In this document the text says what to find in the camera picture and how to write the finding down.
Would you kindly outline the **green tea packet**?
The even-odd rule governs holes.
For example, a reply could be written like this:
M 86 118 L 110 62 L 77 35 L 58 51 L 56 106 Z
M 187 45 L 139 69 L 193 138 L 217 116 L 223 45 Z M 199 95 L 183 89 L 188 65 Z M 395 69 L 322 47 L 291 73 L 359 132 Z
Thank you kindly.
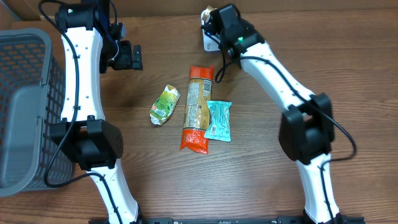
M 174 86 L 167 85 L 150 109 L 149 116 L 152 124 L 162 126 L 166 123 L 179 99 L 178 90 Z

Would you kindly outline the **orange spaghetti package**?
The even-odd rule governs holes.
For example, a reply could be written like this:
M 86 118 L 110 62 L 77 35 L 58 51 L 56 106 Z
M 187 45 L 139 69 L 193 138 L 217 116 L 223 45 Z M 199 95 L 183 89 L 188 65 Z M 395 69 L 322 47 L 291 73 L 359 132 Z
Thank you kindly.
M 190 67 L 180 150 L 189 148 L 196 153 L 208 154 L 205 132 L 210 124 L 207 101 L 211 100 L 213 70 L 213 65 Z

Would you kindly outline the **teal wet wipes pack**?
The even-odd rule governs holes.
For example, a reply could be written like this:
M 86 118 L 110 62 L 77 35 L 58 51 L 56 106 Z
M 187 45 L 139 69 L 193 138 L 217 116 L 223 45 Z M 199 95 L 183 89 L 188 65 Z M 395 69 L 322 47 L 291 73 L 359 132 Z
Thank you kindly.
M 207 105 L 210 111 L 211 121 L 209 127 L 205 131 L 205 137 L 207 139 L 230 142 L 231 127 L 229 109 L 232 102 L 207 101 Z

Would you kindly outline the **white cream tube gold cap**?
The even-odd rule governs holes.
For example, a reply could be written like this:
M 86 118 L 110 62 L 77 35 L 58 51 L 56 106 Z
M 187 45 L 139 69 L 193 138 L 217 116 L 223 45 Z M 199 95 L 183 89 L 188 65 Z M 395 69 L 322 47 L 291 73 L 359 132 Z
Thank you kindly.
M 207 8 L 202 12 L 201 14 L 201 20 L 203 23 L 206 23 L 210 20 L 211 17 L 211 12 L 214 11 L 215 9 L 211 6 L 207 6 Z

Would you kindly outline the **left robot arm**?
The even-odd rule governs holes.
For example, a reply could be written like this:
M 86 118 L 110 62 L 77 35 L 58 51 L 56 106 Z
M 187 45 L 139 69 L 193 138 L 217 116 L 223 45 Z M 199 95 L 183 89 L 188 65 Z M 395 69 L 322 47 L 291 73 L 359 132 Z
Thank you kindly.
M 108 211 L 105 223 L 144 223 L 123 173 L 123 136 L 106 121 L 100 96 L 100 76 L 113 70 L 142 70 L 140 45 L 125 40 L 123 23 L 110 21 L 112 1 L 58 1 L 51 24 L 61 33 L 65 52 L 65 99 L 61 120 L 50 125 L 56 152 L 80 166 L 83 174 L 60 184 L 49 181 L 51 158 L 44 182 L 60 188 L 82 178 L 95 183 Z

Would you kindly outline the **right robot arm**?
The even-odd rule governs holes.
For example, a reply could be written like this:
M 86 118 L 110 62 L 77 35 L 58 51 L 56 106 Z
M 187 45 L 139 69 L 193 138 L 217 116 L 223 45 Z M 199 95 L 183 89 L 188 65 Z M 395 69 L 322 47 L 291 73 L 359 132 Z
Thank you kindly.
M 296 162 L 305 194 L 306 223 L 338 223 L 330 177 L 331 143 L 335 138 L 331 102 L 300 84 L 278 61 L 265 38 L 241 17 L 237 7 L 207 7 L 201 13 L 205 50 L 252 76 L 281 112 L 279 143 Z

